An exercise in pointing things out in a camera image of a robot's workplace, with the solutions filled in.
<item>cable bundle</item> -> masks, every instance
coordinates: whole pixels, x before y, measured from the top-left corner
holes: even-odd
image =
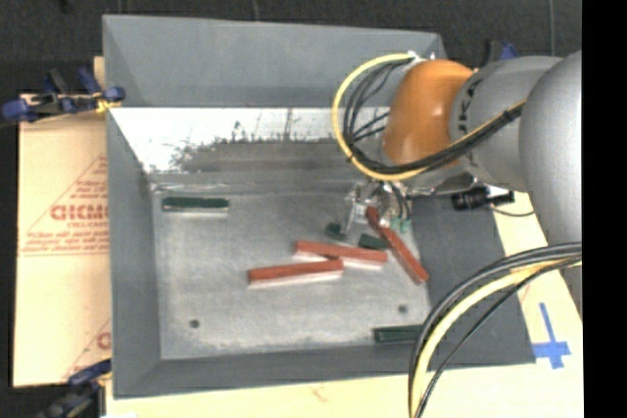
[[[448,148],[413,163],[387,165],[371,159],[357,143],[365,137],[380,132],[384,127],[368,130],[375,123],[383,120],[387,114],[376,116],[374,119],[355,130],[357,117],[365,102],[378,93],[386,84],[391,72],[401,66],[424,61],[413,53],[397,53],[370,60],[353,70],[342,82],[331,105],[333,129],[340,148],[353,165],[366,176],[381,181],[400,181],[408,179],[422,172],[433,170],[446,165],[469,152],[481,142],[487,140],[497,131],[516,120],[522,114],[524,101],[506,109],[502,114],[483,123],[473,131],[459,138]],[[346,105],[342,127],[340,127],[339,109],[342,99],[351,84],[362,74],[374,69],[367,77],[356,85]],[[375,86],[377,79],[383,79]]]
[[[546,246],[500,259],[482,268],[453,288],[432,309],[413,347],[409,377],[410,416],[413,418],[422,416],[438,379],[453,356],[508,298],[545,273],[581,263],[581,243]],[[466,332],[457,346],[436,369],[432,378],[428,380],[429,361],[451,326],[475,304],[501,290],[506,291]]]

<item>cardboard sheet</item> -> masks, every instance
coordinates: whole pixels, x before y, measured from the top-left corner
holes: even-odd
[[[105,116],[20,126],[16,387],[111,354]]]

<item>red wooden block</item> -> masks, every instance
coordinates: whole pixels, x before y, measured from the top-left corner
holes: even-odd
[[[344,272],[341,259],[327,259],[309,263],[267,266],[248,270],[248,284],[251,287],[298,284],[317,280],[333,279]]]
[[[379,235],[387,241],[390,251],[411,280],[416,284],[426,282],[429,279],[427,271],[394,230],[382,227],[379,224],[379,213],[376,208],[368,208],[365,211],[365,215],[372,229],[379,232]]]
[[[304,258],[340,258],[347,266],[355,265],[368,268],[380,268],[388,260],[388,255],[384,251],[338,246],[314,241],[297,241],[294,256]]]

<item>blue tape cross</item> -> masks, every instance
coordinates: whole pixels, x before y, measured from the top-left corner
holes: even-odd
[[[558,342],[555,339],[555,333],[553,332],[553,326],[549,319],[547,306],[544,303],[540,303],[540,311],[542,312],[545,326],[547,326],[547,331],[549,332],[549,341],[541,344],[532,344],[533,352],[536,358],[547,357],[553,369],[562,368],[564,367],[564,363],[561,358],[565,355],[570,355],[570,348],[568,348],[567,342]]]

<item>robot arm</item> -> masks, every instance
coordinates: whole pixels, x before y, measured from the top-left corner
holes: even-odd
[[[501,60],[477,71],[422,61],[405,72],[392,100],[378,140],[381,157],[346,142],[343,148],[371,179],[402,181],[415,194],[443,193],[461,179],[458,191],[465,183],[466,190],[483,184],[527,192],[550,245],[581,242],[581,67],[581,52]],[[469,136],[480,141],[434,162],[436,168],[416,168]],[[582,315],[581,267],[564,278]]]

